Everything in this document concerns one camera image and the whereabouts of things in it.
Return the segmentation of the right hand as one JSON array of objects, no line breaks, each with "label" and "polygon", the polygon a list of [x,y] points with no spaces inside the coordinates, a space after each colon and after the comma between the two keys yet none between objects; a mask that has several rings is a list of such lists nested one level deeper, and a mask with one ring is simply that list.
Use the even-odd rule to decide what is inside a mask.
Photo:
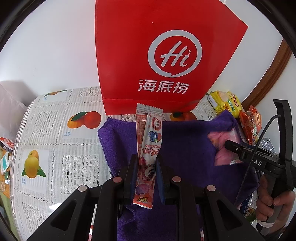
[{"label": "right hand", "polygon": [[268,193],[269,182],[265,175],[260,178],[258,191],[258,199],[256,202],[256,218],[260,221],[266,221],[268,217],[271,217],[274,213],[274,209],[271,208],[272,205],[282,206],[282,209],[275,221],[274,225],[270,228],[270,232],[274,233],[280,229],[282,229],[290,216],[292,211],[294,202],[295,202],[295,192],[294,191],[286,191],[283,192],[276,198],[272,198]]}]

